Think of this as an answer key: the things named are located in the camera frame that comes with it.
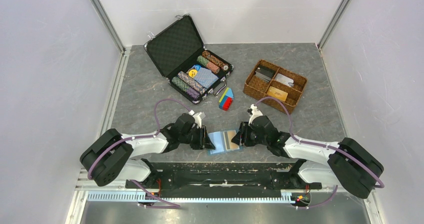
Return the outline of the blue card holder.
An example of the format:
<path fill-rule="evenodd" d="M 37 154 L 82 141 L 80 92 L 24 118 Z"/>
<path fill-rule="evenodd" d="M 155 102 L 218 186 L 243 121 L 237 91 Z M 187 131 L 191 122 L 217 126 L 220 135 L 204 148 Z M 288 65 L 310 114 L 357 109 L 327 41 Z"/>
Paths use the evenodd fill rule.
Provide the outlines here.
<path fill-rule="evenodd" d="M 236 134 L 237 131 L 234 129 L 209 133 L 208 136 L 212 144 L 215 146 L 215 149 L 208 150 L 207 154 L 212 156 L 241 150 L 242 147 L 240 147 L 237 143 L 232 142 L 232 138 L 234 138 Z"/>

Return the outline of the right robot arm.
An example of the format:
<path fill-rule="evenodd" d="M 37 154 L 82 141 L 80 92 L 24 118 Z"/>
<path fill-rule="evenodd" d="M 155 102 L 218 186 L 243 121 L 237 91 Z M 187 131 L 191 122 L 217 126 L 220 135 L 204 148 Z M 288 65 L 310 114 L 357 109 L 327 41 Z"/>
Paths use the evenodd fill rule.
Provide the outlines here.
<path fill-rule="evenodd" d="M 288 175 L 295 188 L 312 183 L 340 185 L 355 197 L 366 199 L 384 171 L 384 166 L 352 138 L 344 137 L 340 142 L 302 139 L 279 131 L 266 115 L 241 122 L 231 141 L 244 147 L 264 145 L 277 157 L 300 159 L 300 166 Z"/>

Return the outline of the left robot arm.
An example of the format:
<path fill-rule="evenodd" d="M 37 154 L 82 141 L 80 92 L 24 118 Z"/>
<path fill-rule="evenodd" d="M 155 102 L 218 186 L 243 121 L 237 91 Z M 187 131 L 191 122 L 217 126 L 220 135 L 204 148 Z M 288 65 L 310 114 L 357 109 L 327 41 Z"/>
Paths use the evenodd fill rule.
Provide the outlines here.
<path fill-rule="evenodd" d="M 139 181 L 145 188 L 151 188 L 157 182 L 157 174 L 142 155 L 168 153 L 181 144 L 193 150 L 215 150 L 202 124 L 204 117 L 203 112 L 183 113 L 158 133 L 131 135 L 108 129 L 82 153 L 79 161 L 87 170 L 88 179 L 99 187 L 118 179 Z"/>

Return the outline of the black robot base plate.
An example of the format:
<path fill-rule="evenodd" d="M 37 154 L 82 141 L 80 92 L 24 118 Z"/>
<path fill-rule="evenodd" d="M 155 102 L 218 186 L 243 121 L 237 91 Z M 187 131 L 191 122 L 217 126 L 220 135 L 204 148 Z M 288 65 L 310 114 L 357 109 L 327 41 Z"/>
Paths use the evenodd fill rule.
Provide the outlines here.
<path fill-rule="evenodd" d="M 322 189 L 297 174 L 296 162 L 152 162 L 141 185 L 161 198 L 277 198 L 281 190 Z"/>

